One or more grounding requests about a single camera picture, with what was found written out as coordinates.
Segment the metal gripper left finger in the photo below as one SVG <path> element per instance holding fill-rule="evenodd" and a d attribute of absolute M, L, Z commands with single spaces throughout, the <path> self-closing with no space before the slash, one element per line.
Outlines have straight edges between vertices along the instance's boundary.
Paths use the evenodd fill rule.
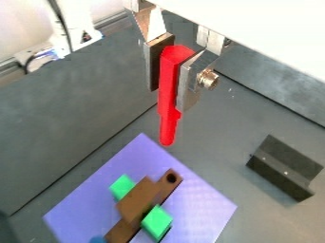
<path fill-rule="evenodd" d="M 150 91 L 159 87 L 161 54 L 174 45 L 175 36 L 167 32 L 162 9 L 147 0 L 122 0 L 138 33 L 138 45 L 145 58 L 146 84 Z"/>

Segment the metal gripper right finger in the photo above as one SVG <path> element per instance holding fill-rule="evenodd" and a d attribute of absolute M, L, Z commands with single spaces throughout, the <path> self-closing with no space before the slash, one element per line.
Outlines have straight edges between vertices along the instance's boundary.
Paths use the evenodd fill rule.
<path fill-rule="evenodd" d="M 225 36 L 211 29 L 199 26 L 197 44 L 203 48 L 182 63 L 177 89 L 177 108 L 186 112 L 199 101 L 201 91 L 213 90 L 218 84 L 220 75 L 214 71 L 221 55 Z"/>

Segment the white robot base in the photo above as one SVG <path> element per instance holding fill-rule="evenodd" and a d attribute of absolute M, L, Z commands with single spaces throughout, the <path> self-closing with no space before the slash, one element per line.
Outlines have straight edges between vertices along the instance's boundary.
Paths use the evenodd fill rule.
<path fill-rule="evenodd" d="M 87 0 L 44 0 L 52 33 L 46 42 L 14 55 L 28 74 L 103 38 L 95 29 Z"/>

